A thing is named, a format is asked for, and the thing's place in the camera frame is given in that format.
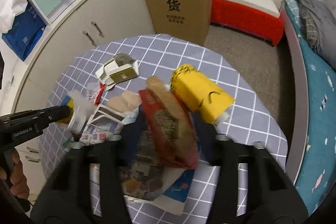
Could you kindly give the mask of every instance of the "round table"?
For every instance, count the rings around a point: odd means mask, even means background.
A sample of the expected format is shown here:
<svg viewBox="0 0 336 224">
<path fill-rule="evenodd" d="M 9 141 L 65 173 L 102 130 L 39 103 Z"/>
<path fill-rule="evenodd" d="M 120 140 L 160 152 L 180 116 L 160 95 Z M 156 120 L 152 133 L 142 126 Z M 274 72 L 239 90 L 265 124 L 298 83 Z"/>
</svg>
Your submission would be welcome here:
<svg viewBox="0 0 336 224">
<path fill-rule="evenodd" d="M 191 64 L 236 99 L 232 107 L 227 110 L 230 119 L 220 124 L 217 131 L 227 134 L 239 143 L 265 142 L 268 151 L 279 165 L 285 168 L 287 155 L 285 135 L 240 74 L 220 54 L 166 34 L 131 37 L 99 46 L 83 56 L 78 56 L 56 81 L 47 107 L 59 105 L 73 89 L 86 95 L 86 85 L 98 82 L 95 71 L 118 52 L 128 53 L 138 60 L 140 75 L 116 85 L 112 90 L 104 91 L 100 101 L 102 104 L 106 104 L 111 97 L 120 96 L 126 89 L 133 92 L 144 89 L 146 79 L 152 75 L 158 76 L 165 84 L 169 84 L 171 74 L 176 68 L 185 63 Z M 70 137 L 65 132 L 65 128 L 63 124 L 50 124 L 39 137 L 39 151 L 46 177 L 50 176 L 64 156 L 61 145 Z M 216 188 L 219 167 L 209 166 L 201 158 L 181 216 L 165 212 L 150 204 L 128 203 L 133 222 L 140 224 L 205 223 Z M 100 214 L 99 196 L 99 186 L 91 183 L 92 209 L 95 214 Z M 245 212 L 246 196 L 247 167 L 241 164 L 238 215 Z"/>
</svg>

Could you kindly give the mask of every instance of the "white plastic bag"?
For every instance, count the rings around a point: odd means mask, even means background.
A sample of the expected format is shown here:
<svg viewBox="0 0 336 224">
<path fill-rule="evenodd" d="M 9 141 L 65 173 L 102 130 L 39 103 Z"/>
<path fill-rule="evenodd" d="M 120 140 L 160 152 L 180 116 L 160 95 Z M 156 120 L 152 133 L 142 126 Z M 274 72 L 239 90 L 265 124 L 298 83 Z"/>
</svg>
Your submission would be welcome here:
<svg viewBox="0 0 336 224">
<path fill-rule="evenodd" d="M 27 0 L 0 0 L 0 33 L 7 33 L 15 16 L 26 10 Z"/>
</svg>

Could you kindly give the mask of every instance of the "yellow bag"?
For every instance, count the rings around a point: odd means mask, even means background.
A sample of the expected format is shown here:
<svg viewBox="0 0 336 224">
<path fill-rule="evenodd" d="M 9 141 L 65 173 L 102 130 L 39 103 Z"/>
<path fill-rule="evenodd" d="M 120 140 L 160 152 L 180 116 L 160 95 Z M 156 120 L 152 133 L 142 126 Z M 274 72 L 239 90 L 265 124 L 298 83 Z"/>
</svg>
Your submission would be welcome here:
<svg viewBox="0 0 336 224">
<path fill-rule="evenodd" d="M 228 118 L 225 110 L 235 99 L 193 66 L 179 66 L 172 75 L 171 89 L 191 112 L 199 111 L 207 123 L 218 125 Z"/>
</svg>

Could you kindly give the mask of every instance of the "floor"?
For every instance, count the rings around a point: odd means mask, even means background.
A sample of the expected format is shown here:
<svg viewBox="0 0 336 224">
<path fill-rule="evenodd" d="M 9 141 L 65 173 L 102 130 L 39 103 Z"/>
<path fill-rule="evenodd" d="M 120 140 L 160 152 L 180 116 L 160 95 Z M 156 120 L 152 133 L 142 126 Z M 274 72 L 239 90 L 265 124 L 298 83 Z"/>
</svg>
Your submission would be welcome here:
<svg viewBox="0 0 336 224">
<path fill-rule="evenodd" d="M 221 54 L 254 89 L 286 135 L 293 136 L 295 88 L 286 37 L 268 42 L 229 28 L 210 26 L 205 47 Z"/>
</svg>

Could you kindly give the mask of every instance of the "human hand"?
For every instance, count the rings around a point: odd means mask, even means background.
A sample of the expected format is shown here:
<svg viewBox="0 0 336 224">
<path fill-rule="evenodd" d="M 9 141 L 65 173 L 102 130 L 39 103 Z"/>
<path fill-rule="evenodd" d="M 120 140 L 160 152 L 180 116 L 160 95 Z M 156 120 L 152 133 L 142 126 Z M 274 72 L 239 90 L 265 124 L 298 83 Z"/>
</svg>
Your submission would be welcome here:
<svg viewBox="0 0 336 224">
<path fill-rule="evenodd" d="M 20 160 L 20 155 L 13 150 L 12 159 L 14 163 L 13 171 L 10 175 L 10 182 L 13 184 L 10 191 L 18 198 L 27 199 L 29 197 L 29 187 L 27 185 L 27 178 L 23 174 L 23 166 Z M 0 178 L 5 180 L 7 178 L 6 172 L 0 167 Z"/>
</svg>

